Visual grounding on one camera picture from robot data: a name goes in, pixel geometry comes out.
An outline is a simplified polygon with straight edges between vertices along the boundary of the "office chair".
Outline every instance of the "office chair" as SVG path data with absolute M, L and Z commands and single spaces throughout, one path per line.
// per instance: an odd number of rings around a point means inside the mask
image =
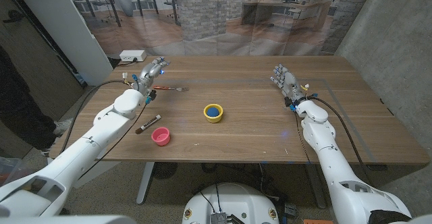
M 110 0 L 97 0 L 97 1 L 93 1 L 92 2 L 92 4 L 93 5 L 96 5 L 96 6 L 98 6 L 98 7 L 100 7 L 100 6 L 104 6 L 104 5 L 106 5 L 107 6 L 107 9 L 108 9 L 108 12 L 109 12 L 109 16 L 107 16 L 106 18 L 105 18 L 105 22 L 108 22 L 108 19 L 115 19 L 112 15 L 111 15 L 111 11 L 109 10 L 109 5 L 111 5 L 111 1 Z
M 164 2 L 164 4 L 166 4 L 166 5 L 173 5 L 172 1 L 168 1 L 168 0 L 167 0 L 166 2 Z M 172 18 L 172 19 L 174 19 L 174 12 L 171 13 L 171 14 L 168 14 L 167 17 L 168 17 L 168 18 Z
M 302 5 L 304 5 L 304 4 L 306 4 L 306 3 L 311 2 L 311 0 L 299 0 L 299 2 L 300 2 Z M 294 26 L 297 25 L 297 22 L 298 22 L 298 20 L 300 19 L 300 14 L 302 13 L 302 11 L 303 11 L 302 8 L 291 8 L 291 9 L 288 10 L 288 15 L 289 15 L 289 16 L 292 16 L 292 19 L 294 19 L 294 14 L 295 14 L 295 13 L 298 14 L 298 17 L 297 17 L 297 19 L 296 19 L 296 23 L 294 24 Z

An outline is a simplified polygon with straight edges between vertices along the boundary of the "robotic arm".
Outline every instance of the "robotic arm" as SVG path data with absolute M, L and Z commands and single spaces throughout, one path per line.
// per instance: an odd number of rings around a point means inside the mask
M 303 95 L 294 75 L 282 65 L 273 72 L 275 78 L 271 80 L 292 103 L 293 111 L 304 118 L 303 136 L 318 155 L 338 223 L 371 224 L 378 215 L 398 217 L 382 223 L 409 220 L 410 212 L 398 197 L 364 183 L 354 174 L 336 144 L 335 128 L 327 120 L 327 112 Z
M 0 217 L 50 217 L 63 208 L 73 184 L 99 153 L 133 125 L 136 110 L 150 103 L 154 78 L 169 64 L 163 57 L 146 65 L 139 78 L 114 103 L 97 114 L 93 127 L 49 165 L 0 188 Z

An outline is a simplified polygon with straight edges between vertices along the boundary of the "door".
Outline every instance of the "door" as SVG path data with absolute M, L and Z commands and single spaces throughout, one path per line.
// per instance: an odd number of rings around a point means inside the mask
M 0 0 L 0 45 L 9 53 L 42 112 L 58 120 L 84 89 L 27 18 L 3 22 L 10 19 L 11 10 L 21 12 L 12 0 Z M 8 155 L 22 158 L 31 149 L 3 124 L 0 136 L 0 149 Z

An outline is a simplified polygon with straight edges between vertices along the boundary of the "robot finger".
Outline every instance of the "robot finger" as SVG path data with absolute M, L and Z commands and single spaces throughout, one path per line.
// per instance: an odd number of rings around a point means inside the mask
M 279 88 L 282 88 L 282 86 L 284 85 L 283 83 L 281 83 L 278 79 L 274 78 L 273 76 L 270 77 L 270 80 L 272 80 Z

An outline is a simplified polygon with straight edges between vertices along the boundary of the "electrical cable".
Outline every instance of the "electrical cable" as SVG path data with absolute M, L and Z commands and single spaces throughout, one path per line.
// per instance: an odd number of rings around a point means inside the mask
M 215 213 L 216 213 L 215 208 L 214 208 L 213 205 L 210 203 L 209 199 L 208 199 L 208 198 L 205 198 L 204 194 L 203 194 L 201 191 L 200 191 L 200 193 L 201 193 L 202 197 L 204 197 L 204 199 L 207 200 L 207 202 L 210 204 L 211 208 L 213 209 L 213 214 L 215 214 Z
M 137 62 L 129 62 L 129 63 L 124 63 L 124 64 L 119 64 L 119 65 L 117 65 L 118 67 L 120 66 L 120 67 L 122 67 L 122 66 L 129 66 L 130 64 L 133 64 L 133 63 L 137 63 Z
M 215 185 L 216 185 L 217 203 L 219 205 L 219 213 L 222 213 L 221 203 L 219 201 L 219 190 L 217 189 L 217 183 Z
M 300 142 L 302 143 L 303 151 L 306 154 L 306 158 L 308 159 L 308 163 L 311 163 L 311 160 L 309 160 L 308 153 L 306 152 L 306 148 L 304 147 L 304 142 L 303 142 L 303 139 L 302 139 L 302 134 L 300 133 L 300 128 L 298 127 L 298 119 L 297 119 L 297 113 L 296 112 L 294 112 L 294 116 L 296 117 L 298 137 L 300 139 Z
M 271 196 L 271 195 L 268 195 L 268 194 L 264 193 L 264 191 L 263 191 L 264 171 L 263 171 L 263 167 L 261 166 L 261 163 L 259 163 L 259 168 L 261 170 L 261 192 L 265 196 L 267 196 L 269 198 L 274 198 L 276 201 L 279 201 L 279 197 L 277 197 L 277 196 Z
M 106 155 L 108 155 L 108 153 L 110 153 L 113 149 L 114 149 L 114 147 L 115 146 L 117 146 L 117 144 L 119 144 L 119 142 L 120 141 L 122 141 L 123 140 L 123 137 L 126 135 L 126 134 L 128 134 L 128 132 L 130 131 L 130 129 L 132 129 L 132 127 L 134 127 L 134 125 L 135 125 L 135 123 L 138 121 L 138 119 L 140 118 L 140 116 L 141 116 L 141 114 L 142 114 L 142 112 L 144 112 L 144 109 L 146 108 L 146 106 L 147 106 L 147 104 L 145 104 L 144 105 L 144 107 L 141 109 L 141 112 L 140 112 L 140 114 L 138 115 L 138 117 L 135 119 L 135 122 L 129 127 L 129 129 L 128 129 L 128 131 L 126 131 L 126 133 L 113 145 L 113 147 L 111 147 L 111 149 L 109 149 L 108 151 L 107 151 L 107 153 L 105 153 L 100 159 L 98 159 L 97 160 L 97 162 L 96 163 L 94 163 L 93 164 L 93 166 L 91 166 L 85 173 L 83 173 L 82 175 L 81 175 L 81 177 L 82 176 L 84 176 L 84 175 L 86 175 L 86 173 L 88 173 L 93 167 L 95 167 L 96 166 L 96 164 L 98 164 L 100 161 L 102 161 L 102 159 L 106 156 Z
M 336 110 L 335 110 L 335 109 L 334 109 L 330 104 L 328 104 L 327 102 L 325 102 L 323 99 L 317 98 L 317 97 L 315 97 L 315 96 L 308 96 L 307 99 L 313 99 L 313 100 L 317 100 L 317 101 L 319 101 L 319 102 L 322 102 L 325 106 L 329 107 L 329 109 L 331 109 L 331 110 L 336 114 L 336 116 L 339 118 L 340 122 L 342 123 L 342 126 L 344 127 L 345 132 L 346 132 L 346 134 L 348 135 L 348 138 L 350 139 L 352 149 L 353 149 L 354 152 L 356 153 L 356 156 L 357 156 L 358 162 L 360 163 L 360 166 L 361 166 L 361 168 L 362 168 L 362 170 L 363 170 L 364 175 L 365 175 L 366 178 L 367 178 L 367 181 L 369 182 L 369 184 L 373 185 L 371 179 L 369 178 L 369 176 L 368 176 L 367 173 L 366 173 L 366 167 L 365 167 L 365 164 L 363 163 L 363 160 L 362 160 L 362 158 L 360 157 L 360 154 L 359 154 L 358 151 L 357 151 L 357 147 L 356 147 L 356 145 L 354 144 L 354 141 L 352 140 L 351 134 L 350 134 L 350 132 L 348 131 L 348 128 L 346 127 L 346 124 L 345 124 L 345 122 L 344 122 L 344 119 L 342 119 L 342 117 L 340 116 L 340 114 L 339 114 L 339 113 L 338 113 L 338 112 L 337 112 L 337 111 L 336 111 Z
M 220 166 L 222 166 L 222 167 L 227 167 L 227 168 L 230 168 L 230 169 L 233 169 L 233 170 L 239 171 L 240 173 L 245 173 L 248 177 L 250 177 L 251 179 L 255 180 L 255 181 L 258 183 L 259 186 L 260 186 L 260 184 L 261 184 L 261 177 L 258 177 L 258 178 L 257 178 L 257 175 L 256 175 L 255 173 L 251 173 L 251 172 L 247 171 L 246 168 L 245 168 L 245 166 L 244 166 L 244 167 L 235 167 L 234 165 L 233 165 L 233 166 L 230 166 L 230 165 L 228 165 L 228 164 L 223 164 L 223 163 L 218 163 L 217 165 L 220 165 Z M 271 190 L 273 193 L 276 193 L 276 194 L 280 193 L 280 194 L 281 194 L 281 191 L 279 191 L 279 190 L 278 190 L 278 189 L 273 185 L 273 183 L 270 183 L 268 187 L 270 187 L 270 186 L 273 188 L 273 189 Z
M 88 96 L 90 96 L 92 94 L 92 92 L 94 92 L 95 90 L 99 89 L 101 86 L 109 84 L 109 83 L 113 83 L 113 82 L 120 82 L 122 84 L 126 84 L 123 80 L 109 80 L 107 82 L 103 82 L 103 83 L 95 86 L 94 88 L 92 88 L 90 91 L 87 92 L 87 95 L 84 97 L 84 100 L 81 102 L 80 106 L 78 107 L 78 110 L 76 111 L 76 114 L 75 114 L 74 118 L 72 119 L 72 122 L 71 122 L 70 127 L 69 127 L 69 132 L 67 133 L 65 142 L 63 143 L 63 146 L 61 147 L 60 154 L 63 151 L 65 151 L 65 149 L 66 149 L 66 145 L 67 145 L 67 143 L 69 141 L 70 134 L 72 133 L 72 128 L 74 127 L 75 120 L 76 120 L 78 114 L 80 113 L 81 108 L 84 106 L 84 103 L 86 102 L 86 99 L 88 98 Z
M 132 64 L 132 63 L 136 63 L 138 61 L 138 58 L 137 57 L 134 57 L 134 59 L 131 61 L 131 62 L 129 62 L 129 63 L 124 63 L 124 64 L 119 64 L 119 65 L 117 65 L 117 66 L 127 66 L 127 65 L 130 65 L 130 64 Z

